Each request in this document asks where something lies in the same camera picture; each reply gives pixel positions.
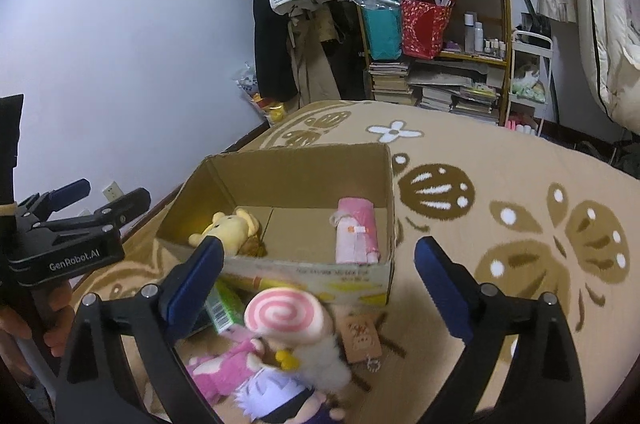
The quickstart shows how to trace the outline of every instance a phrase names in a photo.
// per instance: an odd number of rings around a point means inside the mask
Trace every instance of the white cart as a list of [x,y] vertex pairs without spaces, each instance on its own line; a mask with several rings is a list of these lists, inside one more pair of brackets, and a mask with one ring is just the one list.
[[[531,43],[526,43],[523,41],[523,38],[535,38],[537,40],[541,40],[542,45],[548,45],[548,48],[544,46],[532,45]],[[540,81],[542,82],[545,88],[545,102],[538,103],[537,101],[533,101],[526,98],[517,97],[516,94],[513,93],[513,75],[515,73],[515,61],[516,61],[516,52],[526,52],[527,54],[534,54],[540,57]],[[509,103],[507,106],[507,119],[509,119],[509,115],[511,114],[511,106],[512,104],[524,105],[526,107],[530,107],[534,109],[534,112],[541,112],[540,115],[540,124],[538,125],[538,130],[536,131],[536,135],[540,135],[542,133],[542,125],[545,122],[545,112],[546,107],[550,103],[550,88],[551,88],[551,64],[553,61],[554,55],[554,43],[553,41],[541,34],[536,34],[533,32],[529,32],[526,30],[514,30],[511,36],[511,80],[510,80],[510,89],[509,89]],[[546,76],[543,77],[543,69],[545,69]]]

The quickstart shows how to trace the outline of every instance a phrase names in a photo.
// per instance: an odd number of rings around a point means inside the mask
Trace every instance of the electrical outlet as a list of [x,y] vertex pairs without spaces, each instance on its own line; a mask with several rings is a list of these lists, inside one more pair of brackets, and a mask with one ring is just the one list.
[[118,186],[118,183],[116,181],[113,181],[105,189],[103,189],[102,193],[109,202],[113,202],[114,200],[124,195],[122,189],[120,189],[120,186]]

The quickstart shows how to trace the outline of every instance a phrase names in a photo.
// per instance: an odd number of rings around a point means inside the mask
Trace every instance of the pink rolled towel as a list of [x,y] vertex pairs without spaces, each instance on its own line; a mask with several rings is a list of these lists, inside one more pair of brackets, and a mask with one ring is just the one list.
[[373,203],[344,197],[331,217],[336,227],[335,263],[378,263],[378,235]]

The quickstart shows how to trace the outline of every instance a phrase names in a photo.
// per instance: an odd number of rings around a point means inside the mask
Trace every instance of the blue gripper pad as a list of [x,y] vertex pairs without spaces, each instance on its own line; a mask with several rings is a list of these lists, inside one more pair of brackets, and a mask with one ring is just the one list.
[[449,334],[468,344],[474,332],[469,299],[465,294],[472,295],[478,284],[464,267],[449,259],[433,237],[421,238],[415,244],[414,261]]
[[77,180],[49,192],[49,208],[51,211],[60,211],[88,197],[90,192],[91,185],[87,179]]
[[176,265],[162,282],[158,302],[169,343],[187,337],[225,263],[222,242],[205,238],[189,260]]

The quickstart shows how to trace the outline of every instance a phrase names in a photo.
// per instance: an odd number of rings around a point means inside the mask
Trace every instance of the barcode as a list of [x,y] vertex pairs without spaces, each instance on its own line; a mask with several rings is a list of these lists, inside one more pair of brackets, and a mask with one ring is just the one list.
[[214,305],[211,310],[211,319],[218,333],[224,332],[231,325],[231,319],[229,319],[229,315],[226,313],[225,306],[222,303]]

